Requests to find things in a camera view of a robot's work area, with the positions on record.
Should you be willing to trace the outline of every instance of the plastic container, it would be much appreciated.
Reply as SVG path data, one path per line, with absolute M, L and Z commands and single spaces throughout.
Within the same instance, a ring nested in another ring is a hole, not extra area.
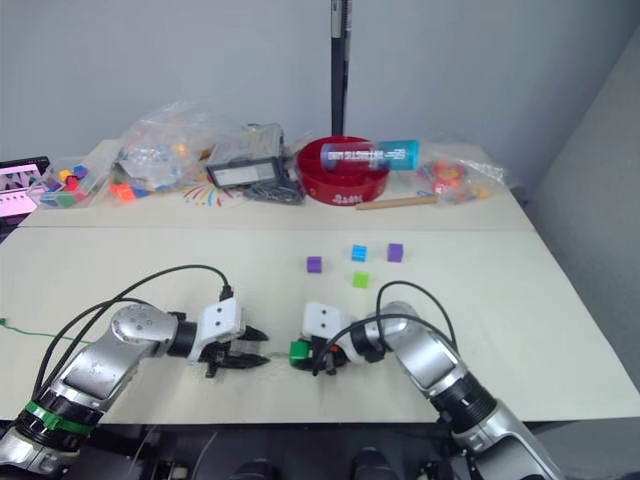
M 420 142 L 325 143 L 320 150 L 322 166 L 346 173 L 350 170 L 415 170 L 420 159 Z
M 60 158 L 31 185 L 27 195 L 46 208 L 86 206 L 102 186 L 110 166 L 110 161 L 98 155 Z
M 322 146 L 326 143 L 367 142 L 359 137 L 326 137 L 315 140 L 298 152 L 297 165 L 300 180 L 307 194 L 316 200 L 336 206 L 353 206 L 374 200 L 384 191 L 389 172 L 327 171 L 320 161 Z

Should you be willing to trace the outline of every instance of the purple cube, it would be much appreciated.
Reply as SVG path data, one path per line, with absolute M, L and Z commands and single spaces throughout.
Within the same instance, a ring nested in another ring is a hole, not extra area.
M 390 243 L 387 249 L 387 261 L 400 263 L 404 255 L 404 247 L 401 243 Z
M 322 257 L 307 257 L 307 273 L 322 273 Z

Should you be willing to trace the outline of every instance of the black pole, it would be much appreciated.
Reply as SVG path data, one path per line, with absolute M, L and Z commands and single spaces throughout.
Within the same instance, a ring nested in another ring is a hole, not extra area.
M 331 0 L 331 134 L 344 135 L 351 0 Z

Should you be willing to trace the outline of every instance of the wooden stick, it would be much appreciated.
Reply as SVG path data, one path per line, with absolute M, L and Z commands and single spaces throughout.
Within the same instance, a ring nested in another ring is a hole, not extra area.
M 407 207 L 410 205 L 431 205 L 438 201 L 435 195 L 427 197 L 394 198 L 392 200 L 378 200 L 376 202 L 362 202 L 356 204 L 356 210 L 374 210 L 376 208 Z

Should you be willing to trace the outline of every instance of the gray wall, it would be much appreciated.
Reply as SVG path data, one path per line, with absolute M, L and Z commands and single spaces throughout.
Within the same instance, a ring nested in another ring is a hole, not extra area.
M 640 387 L 640 29 L 528 213 Z
M 529 190 L 640 18 L 635 0 L 354 0 L 354 135 L 456 134 Z
M 326 1 L 0 2 L 4 157 L 82 154 L 181 98 L 330 131 Z

